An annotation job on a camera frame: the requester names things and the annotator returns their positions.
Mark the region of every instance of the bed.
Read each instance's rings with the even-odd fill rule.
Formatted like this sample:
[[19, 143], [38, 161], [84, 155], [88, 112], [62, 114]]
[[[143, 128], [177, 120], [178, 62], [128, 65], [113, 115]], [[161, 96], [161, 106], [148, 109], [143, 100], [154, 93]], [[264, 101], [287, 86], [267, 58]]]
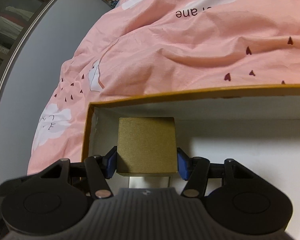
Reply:
[[63, 63], [28, 173], [79, 162], [90, 102], [300, 84], [300, 0], [120, 0]]

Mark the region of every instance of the folded clothes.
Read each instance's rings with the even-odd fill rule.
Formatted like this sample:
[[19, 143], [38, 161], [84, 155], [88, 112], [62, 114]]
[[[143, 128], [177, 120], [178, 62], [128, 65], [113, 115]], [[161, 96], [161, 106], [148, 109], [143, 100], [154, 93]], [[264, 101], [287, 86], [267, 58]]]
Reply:
[[0, 44], [0, 52], [2, 52], [4, 54], [8, 54], [9, 49]]
[[0, 16], [22, 27], [26, 27], [28, 25], [28, 22], [22, 16], [11, 11], [4, 10], [0, 13]]
[[0, 16], [0, 32], [13, 38], [14, 40], [18, 37], [23, 27]]
[[26, 11], [26, 10], [14, 8], [13, 6], [7, 6], [6, 11], [14, 12], [14, 13], [20, 15], [26, 21], [30, 20], [30, 18], [34, 14], [33, 12], [29, 12], [29, 11]]

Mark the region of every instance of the round black disc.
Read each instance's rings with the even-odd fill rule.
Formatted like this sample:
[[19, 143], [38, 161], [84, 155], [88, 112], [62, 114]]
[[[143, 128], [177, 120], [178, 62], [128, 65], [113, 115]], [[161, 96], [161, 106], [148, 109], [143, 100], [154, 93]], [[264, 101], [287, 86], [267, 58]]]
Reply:
[[247, 235], [285, 228], [292, 215], [289, 198], [268, 183], [246, 182], [237, 181], [210, 193], [205, 199], [210, 216], [224, 227]]
[[9, 228], [26, 235], [50, 235], [84, 217], [88, 211], [86, 196], [69, 184], [47, 180], [4, 198], [2, 216]]

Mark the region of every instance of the cardboard box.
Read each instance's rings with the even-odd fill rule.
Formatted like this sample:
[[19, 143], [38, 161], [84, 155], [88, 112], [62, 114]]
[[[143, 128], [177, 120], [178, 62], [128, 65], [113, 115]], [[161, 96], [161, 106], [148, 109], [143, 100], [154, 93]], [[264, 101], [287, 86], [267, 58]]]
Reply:
[[117, 152], [120, 175], [174, 175], [178, 162], [173, 117], [120, 118]]
[[[233, 158], [292, 201], [286, 231], [300, 239], [300, 85], [227, 87], [90, 103], [82, 159], [105, 155], [118, 142], [121, 117], [174, 117], [177, 147], [212, 163]], [[108, 181], [116, 193], [129, 177]], [[220, 181], [208, 184], [206, 193]], [[186, 184], [178, 174], [170, 187]]]

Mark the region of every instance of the gold cube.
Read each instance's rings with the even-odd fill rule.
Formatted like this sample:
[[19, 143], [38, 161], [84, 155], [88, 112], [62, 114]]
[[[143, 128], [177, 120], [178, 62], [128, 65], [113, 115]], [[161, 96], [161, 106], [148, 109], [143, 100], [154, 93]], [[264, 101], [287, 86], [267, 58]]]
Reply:
[[117, 152], [123, 176], [171, 176], [178, 171], [174, 118], [120, 118]]

